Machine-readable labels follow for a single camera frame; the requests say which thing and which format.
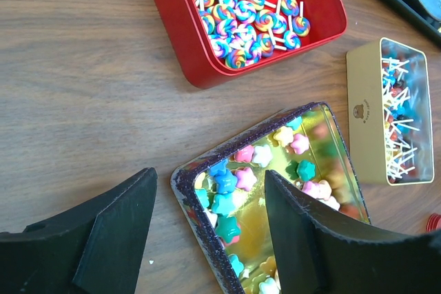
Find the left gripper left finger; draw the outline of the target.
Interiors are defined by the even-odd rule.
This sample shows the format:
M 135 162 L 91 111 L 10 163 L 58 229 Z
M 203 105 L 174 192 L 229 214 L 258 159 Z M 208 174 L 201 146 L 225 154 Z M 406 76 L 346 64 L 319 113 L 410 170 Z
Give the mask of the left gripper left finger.
M 142 169 L 20 233 L 1 233 L 1 292 L 134 293 L 157 179 Z

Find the tin of star candies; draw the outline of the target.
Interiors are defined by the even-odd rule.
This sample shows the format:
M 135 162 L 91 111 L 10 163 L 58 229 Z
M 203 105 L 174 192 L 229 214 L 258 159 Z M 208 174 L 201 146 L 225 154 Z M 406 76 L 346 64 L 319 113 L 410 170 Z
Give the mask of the tin of star candies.
M 284 109 L 178 167 L 172 190 L 224 293 L 257 293 L 276 275 L 265 173 L 301 188 L 298 166 L 332 188 L 327 204 L 369 222 L 334 113 L 324 102 Z

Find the gold tin of lollipops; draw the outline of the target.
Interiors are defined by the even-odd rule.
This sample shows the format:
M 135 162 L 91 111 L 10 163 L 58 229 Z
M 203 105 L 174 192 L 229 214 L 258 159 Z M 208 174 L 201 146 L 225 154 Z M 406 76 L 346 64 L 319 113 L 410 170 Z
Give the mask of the gold tin of lollipops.
M 382 37 L 349 51 L 349 153 L 360 182 L 429 184 L 435 178 L 427 58 Z

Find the red tin swirl lollipops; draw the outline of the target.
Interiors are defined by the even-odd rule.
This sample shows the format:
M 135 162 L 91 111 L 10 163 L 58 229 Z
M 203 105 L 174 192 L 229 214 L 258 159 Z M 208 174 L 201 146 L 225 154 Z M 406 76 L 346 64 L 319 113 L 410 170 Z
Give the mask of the red tin swirl lollipops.
M 185 78 L 210 88 L 340 37 L 342 0 L 154 0 Z

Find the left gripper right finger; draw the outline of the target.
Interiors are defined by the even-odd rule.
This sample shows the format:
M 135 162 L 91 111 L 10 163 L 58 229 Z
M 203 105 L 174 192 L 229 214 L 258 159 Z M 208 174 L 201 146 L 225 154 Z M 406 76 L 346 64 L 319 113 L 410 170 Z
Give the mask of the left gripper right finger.
M 355 220 L 265 173 L 283 293 L 439 293 L 440 232 L 405 235 Z

